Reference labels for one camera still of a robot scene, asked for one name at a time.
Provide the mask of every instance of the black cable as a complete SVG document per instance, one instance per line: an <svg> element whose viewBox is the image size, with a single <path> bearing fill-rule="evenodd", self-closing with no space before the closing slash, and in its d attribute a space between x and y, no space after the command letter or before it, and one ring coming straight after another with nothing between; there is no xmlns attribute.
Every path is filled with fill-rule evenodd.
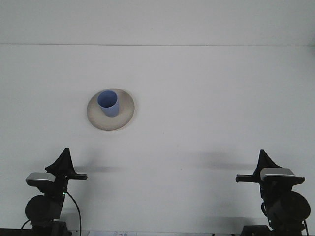
<svg viewBox="0 0 315 236"><path fill-rule="evenodd" d="M28 222L30 222L31 220L27 220L27 221L25 221L25 223L22 225L22 227L21 227L21 230L24 228L24 226L28 223Z"/></svg>
<svg viewBox="0 0 315 236"><path fill-rule="evenodd" d="M262 213L264 213L264 215L265 215L266 217L268 217L268 216L267 216L266 209L265 209L265 203L261 203L261 211L262 211Z"/></svg>
<svg viewBox="0 0 315 236"><path fill-rule="evenodd" d="M309 229L307 228L306 220L304 220L304 225L305 225L306 235L310 236L309 235Z"/></svg>
<svg viewBox="0 0 315 236"><path fill-rule="evenodd" d="M81 213L80 213L80 209L79 209L79 206L78 206L78 204L77 204L77 202L75 201L75 199L71 196L71 194L69 194L68 192L66 192L68 195L69 195L69 197L74 201L74 204L75 204L75 206L77 207L77 209L78 209L78 213L79 213L79 223L80 223L80 236L81 236L81 234L82 234L82 225L81 225Z"/></svg>
<svg viewBox="0 0 315 236"><path fill-rule="evenodd" d="M28 222L30 222L31 220L27 220L27 221L25 221L25 223L22 225L22 227L21 227L21 236L23 235L23 228L24 228L24 226L28 223Z"/></svg>

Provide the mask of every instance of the beige plate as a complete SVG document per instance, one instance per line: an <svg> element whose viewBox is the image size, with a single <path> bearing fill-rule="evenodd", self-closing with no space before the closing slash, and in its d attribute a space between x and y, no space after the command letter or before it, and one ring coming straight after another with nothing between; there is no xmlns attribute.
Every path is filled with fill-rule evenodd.
<svg viewBox="0 0 315 236"><path fill-rule="evenodd" d="M117 88L109 88L114 91L119 100L119 113L115 117L108 117L98 106L97 97L103 92L98 92L89 101L87 107L88 119L93 126L101 130L116 130L125 126L132 118L134 113L134 102L132 97L125 91Z"/></svg>

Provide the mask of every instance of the white surface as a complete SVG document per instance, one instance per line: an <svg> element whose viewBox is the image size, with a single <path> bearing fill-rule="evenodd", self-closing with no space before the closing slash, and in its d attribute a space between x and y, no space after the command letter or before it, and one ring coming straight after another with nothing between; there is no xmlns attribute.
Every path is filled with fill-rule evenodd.
<svg viewBox="0 0 315 236"><path fill-rule="evenodd" d="M315 206L314 47L0 46L0 227L18 228L25 184L65 147L84 230L239 233L267 224L252 174L260 149L306 182ZM122 130L86 117L102 88L130 91ZM78 228L66 198L63 220ZM315 232L314 215L309 218Z"/></svg>
<svg viewBox="0 0 315 236"><path fill-rule="evenodd" d="M314 0L1 0L0 43L315 45Z"/></svg>

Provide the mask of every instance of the blue cup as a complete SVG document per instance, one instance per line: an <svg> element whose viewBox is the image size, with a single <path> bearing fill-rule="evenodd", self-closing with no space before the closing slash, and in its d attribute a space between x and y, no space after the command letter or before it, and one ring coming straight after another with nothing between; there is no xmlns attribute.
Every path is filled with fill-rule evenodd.
<svg viewBox="0 0 315 236"><path fill-rule="evenodd" d="M106 90L99 94L97 103L108 117L115 117L119 112L119 101L117 94L112 90Z"/></svg>

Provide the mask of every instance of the white wall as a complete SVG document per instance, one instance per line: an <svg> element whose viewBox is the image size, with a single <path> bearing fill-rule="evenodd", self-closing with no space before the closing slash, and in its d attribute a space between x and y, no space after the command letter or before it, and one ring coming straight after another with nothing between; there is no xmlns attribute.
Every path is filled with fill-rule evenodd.
<svg viewBox="0 0 315 236"><path fill-rule="evenodd" d="M267 224L258 184L235 182L254 171L260 149L306 178L294 189L315 206L315 48L283 47L314 45L315 1L0 5L0 227L22 225L39 194L25 178L65 147L89 176L69 183L85 230L239 233ZM106 88L135 100L122 130L97 130L86 117ZM62 219L78 228L69 199Z"/></svg>
<svg viewBox="0 0 315 236"><path fill-rule="evenodd" d="M0 43L315 45L314 0L0 3Z"/></svg>
<svg viewBox="0 0 315 236"><path fill-rule="evenodd" d="M240 232L266 224L251 174L264 148L315 206L312 47L0 46L1 227L20 227L25 184L70 147L83 228ZM89 99L123 88L131 123L94 128ZM66 200L63 219L77 228ZM314 216L309 219L311 232Z"/></svg>

